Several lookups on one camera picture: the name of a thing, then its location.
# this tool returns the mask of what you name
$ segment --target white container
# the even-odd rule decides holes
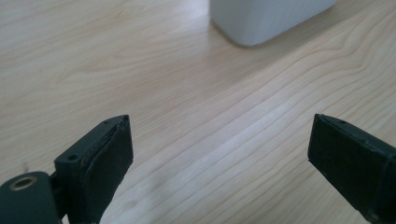
[[[337,0],[210,0],[210,17],[237,45],[259,45]]]

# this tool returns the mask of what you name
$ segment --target white box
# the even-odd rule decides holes
[[[252,47],[333,6],[337,0],[210,0],[210,17],[237,45]]]

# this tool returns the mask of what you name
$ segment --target black plastic part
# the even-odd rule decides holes
[[[46,173],[19,175],[1,186],[0,223],[59,223],[50,179]]]
[[[71,206],[70,196],[66,187],[59,183],[58,174],[56,172],[49,177],[49,180],[58,210],[58,217],[63,218],[66,215],[67,208]]]
[[[308,158],[372,223],[396,222],[396,148],[340,119],[316,115]]]
[[[133,158],[125,115],[103,121],[55,160],[70,198],[64,203],[70,203],[65,212],[71,223],[99,223]]]

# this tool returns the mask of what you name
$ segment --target wood grain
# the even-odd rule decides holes
[[[315,113],[396,146],[396,2],[340,0],[254,49],[207,1],[0,1],[0,182],[129,114],[103,223],[366,223],[307,161]]]

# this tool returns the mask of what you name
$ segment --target wooden table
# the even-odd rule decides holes
[[[0,182],[129,114],[102,223],[366,223],[307,161],[312,119],[396,146],[396,1],[340,0],[253,49],[207,1],[0,1]]]

